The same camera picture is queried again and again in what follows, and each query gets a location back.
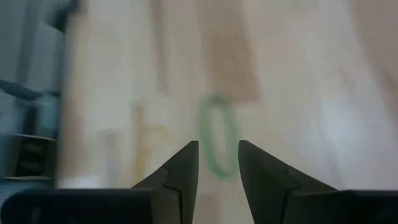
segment green rubber band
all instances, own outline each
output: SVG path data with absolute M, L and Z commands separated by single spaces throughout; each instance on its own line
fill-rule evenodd
M 224 170 L 218 163 L 214 153 L 213 130 L 211 129 L 210 110 L 213 105 L 221 105 L 226 131 L 227 147 L 230 149 L 228 170 Z M 238 170 L 238 132 L 234 122 L 231 104 L 221 95 L 205 98 L 199 106 L 199 136 L 200 144 L 205 152 L 209 170 L 219 178 L 233 178 Z

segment black object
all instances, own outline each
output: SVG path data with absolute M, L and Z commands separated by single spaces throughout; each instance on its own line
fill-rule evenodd
M 238 154 L 255 224 L 398 223 L 398 192 L 338 191 L 248 141 Z
M 198 142 L 125 190 L 23 190 L 1 207 L 11 223 L 191 223 L 198 183 Z

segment wooden floor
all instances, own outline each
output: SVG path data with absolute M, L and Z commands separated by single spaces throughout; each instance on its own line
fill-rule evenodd
M 90 0 L 70 23 L 59 187 L 131 187 L 233 101 L 240 139 L 338 189 L 397 189 L 395 0 Z M 215 116 L 220 153 L 223 123 Z M 200 153 L 195 223 L 252 223 Z

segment light wood surface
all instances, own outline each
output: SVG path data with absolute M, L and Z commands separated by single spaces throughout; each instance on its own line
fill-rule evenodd
M 222 93 L 241 139 L 338 189 L 398 188 L 396 1 L 85 3 L 59 187 L 133 186 L 198 139 L 198 102 Z M 252 223 L 240 178 L 213 177 L 202 151 L 194 222 Z

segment rubber band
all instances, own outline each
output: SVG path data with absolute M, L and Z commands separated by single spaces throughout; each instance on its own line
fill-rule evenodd
M 213 105 L 220 105 L 227 131 L 227 147 L 230 150 L 228 170 L 224 170 L 218 163 L 214 153 L 213 130 L 211 129 L 210 110 Z M 233 178 L 238 170 L 238 132 L 229 101 L 222 95 L 210 96 L 202 100 L 199 106 L 199 136 L 200 144 L 205 152 L 209 170 L 217 177 Z

